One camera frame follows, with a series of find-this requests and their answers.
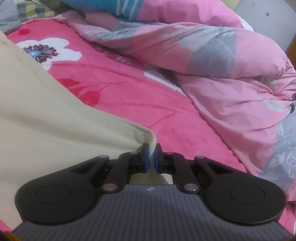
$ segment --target beige cloth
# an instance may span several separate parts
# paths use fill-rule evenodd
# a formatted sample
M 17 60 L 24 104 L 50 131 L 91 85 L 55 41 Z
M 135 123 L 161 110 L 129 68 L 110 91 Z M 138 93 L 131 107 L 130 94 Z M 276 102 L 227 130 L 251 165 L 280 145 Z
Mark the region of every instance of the beige cloth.
M 0 32 L 0 219 L 14 228 L 14 205 L 26 182 L 98 155 L 117 158 L 148 129 L 84 105 Z

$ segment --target wall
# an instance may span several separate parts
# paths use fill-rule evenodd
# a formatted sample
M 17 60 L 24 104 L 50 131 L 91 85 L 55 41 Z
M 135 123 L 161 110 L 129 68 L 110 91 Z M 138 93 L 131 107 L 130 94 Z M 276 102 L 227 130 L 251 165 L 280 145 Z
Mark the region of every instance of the wall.
M 241 0 L 236 13 L 284 51 L 296 33 L 296 0 Z
M 240 0 L 221 0 L 222 2 L 225 3 L 227 7 L 232 9 L 233 11 L 236 9 L 237 5 L 239 4 Z

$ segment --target bed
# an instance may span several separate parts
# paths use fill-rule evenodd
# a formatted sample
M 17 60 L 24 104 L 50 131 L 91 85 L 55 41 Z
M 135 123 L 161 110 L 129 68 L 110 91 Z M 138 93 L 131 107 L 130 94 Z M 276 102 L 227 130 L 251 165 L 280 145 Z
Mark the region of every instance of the bed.
M 240 21 L 252 31 L 243 19 Z M 25 23 L 8 38 L 85 105 L 151 130 L 165 152 L 181 153 L 187 159 L 206 156 L 247 172 L 170 71 L 89 42 L 54 19 Z M 18 221 L 6 223 L 14 228 Z M 295 233 L 294 204 L 287 202 L 280 224 Z

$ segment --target yellow wall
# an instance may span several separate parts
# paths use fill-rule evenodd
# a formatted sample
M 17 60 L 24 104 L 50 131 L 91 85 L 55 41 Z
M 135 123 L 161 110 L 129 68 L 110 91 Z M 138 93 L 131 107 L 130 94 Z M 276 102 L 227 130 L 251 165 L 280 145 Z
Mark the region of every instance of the yellow wall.
M 235 10 L 235 8 L 240 2 L 240 0 L 221 0 L 221 1 L 224 2 L 226 6 L 232 9 L 233 11 Z

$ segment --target white logo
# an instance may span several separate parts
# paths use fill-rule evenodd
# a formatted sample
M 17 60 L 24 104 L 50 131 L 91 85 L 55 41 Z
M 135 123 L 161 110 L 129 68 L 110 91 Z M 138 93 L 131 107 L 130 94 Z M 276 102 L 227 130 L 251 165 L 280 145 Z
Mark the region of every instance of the white logo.
M 155 189 L 155 188 L 150 187 L 150 188 L 147 188 L 147 191 L 152 192 L 154 189 Z

